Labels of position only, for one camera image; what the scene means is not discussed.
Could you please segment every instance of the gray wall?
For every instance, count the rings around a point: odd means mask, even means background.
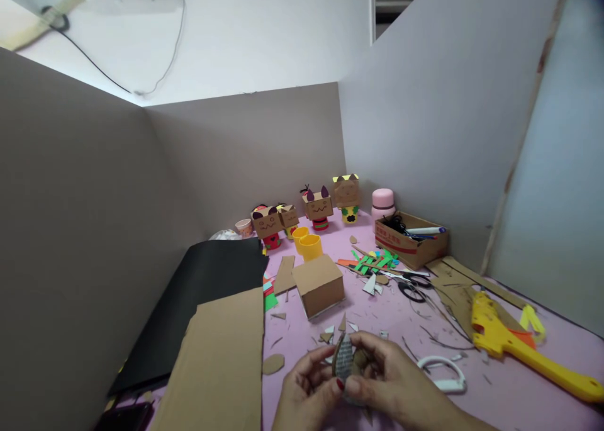
[[[0,128],[0,429],[90,429],[199,228],[142,108],[0,49]]]
[[[339,82],[346,165],[478,270],[557,0],[414,0]]]
[[[336,83],[147,108],[211,236],[259,203],[295,204],[345,173]]]
[[[604,13],[567,0],[489,273],[604,337]]]

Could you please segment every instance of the scissors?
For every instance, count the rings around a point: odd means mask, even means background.
[[[398,289],[403,293],[403,296],[417,303],[426,302],[426,297],[418,288],[432,289],[434,286],[428,278],[429,274],[413,271],[401,271],[401,275],[384,272],[391,279],[398,283]]]

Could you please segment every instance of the black scissors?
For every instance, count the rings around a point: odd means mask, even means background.
[[[434,285],[428,277],[412,274],[410,272],[401,272],[399,276],[390,276],[398,283],[398,289],[403,296],[417,303],[426,302],[426,295],[419,289],[433,289]]]

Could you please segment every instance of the fingernail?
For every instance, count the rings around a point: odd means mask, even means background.
[[[348,378],[346,379],[346,391],[351,395],[358,395],[361,392],[361,384],[354,378]]]

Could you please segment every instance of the hand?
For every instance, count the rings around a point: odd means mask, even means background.
[[[493,430],[458,409],[400,346],[367,332],[353,333],[350,340],[372,359],[364,377],[346,380],[346,393],[354,400],[410,431]]]
[[[344,385],[321,362],[335,352],[324,346],[302,357],[283,379],[272,431],[318,431],[342,397]]]

